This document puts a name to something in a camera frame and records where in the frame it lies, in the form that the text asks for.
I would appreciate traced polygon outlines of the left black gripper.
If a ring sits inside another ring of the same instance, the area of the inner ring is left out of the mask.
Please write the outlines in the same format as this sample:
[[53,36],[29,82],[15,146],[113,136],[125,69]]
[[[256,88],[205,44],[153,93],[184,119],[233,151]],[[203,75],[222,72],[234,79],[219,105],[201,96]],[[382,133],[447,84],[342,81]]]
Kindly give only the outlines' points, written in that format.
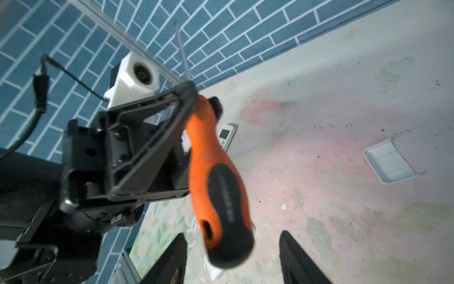
[[[192,81],[100,112],[90,127],[70,120],[64,135],[60,210],[79,234],[132,227],[146,204],[189,195],[188,154],[176,145],[197,104]],[[144,120],[172,107],[153,133]]]

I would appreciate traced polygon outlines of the white battery cover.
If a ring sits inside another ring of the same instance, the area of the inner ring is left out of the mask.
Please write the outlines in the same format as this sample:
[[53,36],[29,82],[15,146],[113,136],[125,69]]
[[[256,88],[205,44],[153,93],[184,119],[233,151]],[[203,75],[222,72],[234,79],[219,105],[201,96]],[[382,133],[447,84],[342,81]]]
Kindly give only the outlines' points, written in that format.
[[407,181],[419,175],[396,149],[392,139],[364,149],[363,156],[378,180],[385,185]]

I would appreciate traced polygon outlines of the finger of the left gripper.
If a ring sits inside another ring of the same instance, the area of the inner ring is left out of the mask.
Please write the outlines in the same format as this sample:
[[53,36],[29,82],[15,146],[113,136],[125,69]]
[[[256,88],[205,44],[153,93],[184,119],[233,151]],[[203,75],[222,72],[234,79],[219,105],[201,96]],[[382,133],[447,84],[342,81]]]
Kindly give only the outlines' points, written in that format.
[[182,140],[178,139],[161,171],[173,189],[206,190],[211,169],[223,162],[223,150],[216,138],[216,123],[222,111],[217,97],[198,98],[184,126],[191,142],[190,150],[186,152]]

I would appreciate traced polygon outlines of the orange black screwdriver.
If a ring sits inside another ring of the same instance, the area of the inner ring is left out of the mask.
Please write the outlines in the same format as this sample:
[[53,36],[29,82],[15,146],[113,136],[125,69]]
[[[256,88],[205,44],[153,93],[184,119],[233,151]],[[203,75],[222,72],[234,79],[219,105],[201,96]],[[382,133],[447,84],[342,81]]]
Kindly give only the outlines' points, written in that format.
[[232,269],[248,259],[255,241],[245,185],[230,157],[224,150],[222,154],[223,162],[211,169],[206,190],[191,189],[190,194],[209,261]]

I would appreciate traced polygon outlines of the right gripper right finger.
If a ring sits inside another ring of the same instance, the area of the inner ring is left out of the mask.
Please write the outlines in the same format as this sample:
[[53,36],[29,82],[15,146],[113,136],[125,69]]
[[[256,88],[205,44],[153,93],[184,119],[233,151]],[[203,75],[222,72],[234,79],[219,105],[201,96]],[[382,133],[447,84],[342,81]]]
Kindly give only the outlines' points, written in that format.
[[279,249],[285,284],[332,284],[288,231],[281,233]]

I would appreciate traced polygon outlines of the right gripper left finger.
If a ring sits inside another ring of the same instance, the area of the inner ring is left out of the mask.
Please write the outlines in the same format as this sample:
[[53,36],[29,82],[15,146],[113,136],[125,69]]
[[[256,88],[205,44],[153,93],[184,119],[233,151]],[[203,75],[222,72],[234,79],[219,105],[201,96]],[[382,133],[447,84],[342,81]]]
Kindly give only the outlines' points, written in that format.
[[140,284],[184,284],[188,244],[183,233],[178,234],[156,261]]

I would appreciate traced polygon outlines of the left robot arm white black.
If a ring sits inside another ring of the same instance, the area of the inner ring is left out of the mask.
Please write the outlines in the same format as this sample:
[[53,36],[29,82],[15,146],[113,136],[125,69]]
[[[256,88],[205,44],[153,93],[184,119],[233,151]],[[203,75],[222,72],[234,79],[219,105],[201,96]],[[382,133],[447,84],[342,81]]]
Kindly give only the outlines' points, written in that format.
[[4,284],[79,284],[98,270],[104,235],[136,225],[146,204],[189,194],[181,136],[197,104],[188,81],[70,120],[61,163],[21,153],[1,160],[1,239],[17,252]]

